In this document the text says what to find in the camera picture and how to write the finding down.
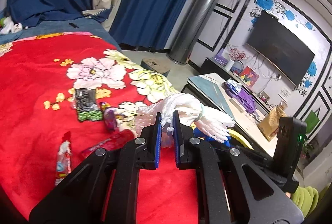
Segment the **green sleeved forearm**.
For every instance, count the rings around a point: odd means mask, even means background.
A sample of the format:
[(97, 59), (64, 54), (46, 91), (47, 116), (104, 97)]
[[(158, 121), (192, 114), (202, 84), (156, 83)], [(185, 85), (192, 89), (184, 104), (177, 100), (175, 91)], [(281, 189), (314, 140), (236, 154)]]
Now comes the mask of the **green sleeved forearm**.
[(291, 194), (290, 199), (306, 218), (316, 208), (319, 202), (319, 193), (316, 188), (311, 186), (298, 187), (296, 192)]

